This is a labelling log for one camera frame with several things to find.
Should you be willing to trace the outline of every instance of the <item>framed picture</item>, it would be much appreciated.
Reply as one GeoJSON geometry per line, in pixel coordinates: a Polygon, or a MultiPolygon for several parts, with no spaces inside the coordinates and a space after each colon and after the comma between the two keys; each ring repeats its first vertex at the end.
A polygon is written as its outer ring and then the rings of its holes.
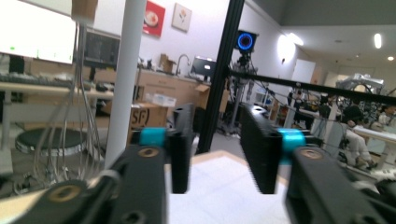
{"type": "Polygon", "coordinates": [[[143,32],[148,35],[161,36],[163,32],[163,18],[165,8],[150,1],[146,4],[145,19],[143,22],[143,32]]]}
{"type": "Polygon", "coordinates": [[[186,7],[183,7],[181,4],[175,4],[174,16],[172,19],[172,26],[188,32],[190,27],[192,11],[186,7]]]}

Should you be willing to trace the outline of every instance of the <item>red poster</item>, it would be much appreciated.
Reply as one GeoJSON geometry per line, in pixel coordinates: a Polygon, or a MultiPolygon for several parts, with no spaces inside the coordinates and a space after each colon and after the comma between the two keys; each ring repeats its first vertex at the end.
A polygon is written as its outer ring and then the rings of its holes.
{"type": "Polygon", "coordinates": [[[143,32],[149,35],[161,36],[163,32],[163,18],[165,16],[165,8],[160,7],[148,1],[146,5],[145,20],[143,24],[143,32]]]}

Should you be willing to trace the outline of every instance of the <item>white pillar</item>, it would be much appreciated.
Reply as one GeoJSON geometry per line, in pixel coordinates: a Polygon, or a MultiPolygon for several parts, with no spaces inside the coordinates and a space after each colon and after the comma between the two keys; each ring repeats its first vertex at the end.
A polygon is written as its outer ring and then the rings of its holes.
{"type": "Polygon", "coordinates": [[[105,168],[111,166],[125,149],[146,3],[147,0],[125,1],[105,168]]]}

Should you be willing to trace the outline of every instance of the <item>ceiling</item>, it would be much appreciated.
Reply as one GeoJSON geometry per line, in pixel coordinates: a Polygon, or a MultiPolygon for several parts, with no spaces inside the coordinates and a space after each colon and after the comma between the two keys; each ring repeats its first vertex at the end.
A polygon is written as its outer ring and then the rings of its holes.
{"type": "Polygon", "coordinates": [[[295,33],[308,56],[343,66],[396,68],[396,1],[384,0],[253,0],[279,25],[295,33]],[[374,34],[382,35],[376,49],[374,34]]]}

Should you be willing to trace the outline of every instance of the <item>round stool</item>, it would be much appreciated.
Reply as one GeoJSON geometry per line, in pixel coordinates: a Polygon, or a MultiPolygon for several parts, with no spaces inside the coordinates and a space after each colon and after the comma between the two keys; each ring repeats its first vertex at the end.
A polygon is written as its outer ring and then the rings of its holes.
{"type": "MultiPolygon", "coordinates": [[[[30,153],[35,151],[35,148],[40,141],[41,134],[44,132],[45,128],[33,129],[20,133],[15,139],[15,148],[23,153],[30,153]]],[[[41,150],[41,156],[49,156],[49,137],[50,132],[44,141],[41,150]]],[[[52,138],[52,149],[50,150],[51,156],[62,156],[63,155],[63,143],[60,144],[62,128],[55,128],[55,132],[52,138]]],[[[64,138],[64,155],[74,155],[85,148],[86,145],[86,134],[79,131],[66,129],[66,134],[64,138]]]]}

